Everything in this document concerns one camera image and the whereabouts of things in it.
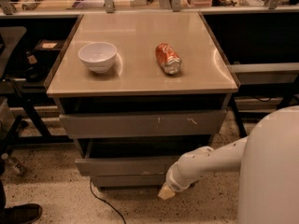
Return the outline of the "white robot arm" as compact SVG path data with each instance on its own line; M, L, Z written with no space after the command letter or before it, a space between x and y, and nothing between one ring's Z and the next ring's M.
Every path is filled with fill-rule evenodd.
M270 113L226 146L181 155L158 196L172 198L217 172L240 173L238 224L299 224L299 106Z

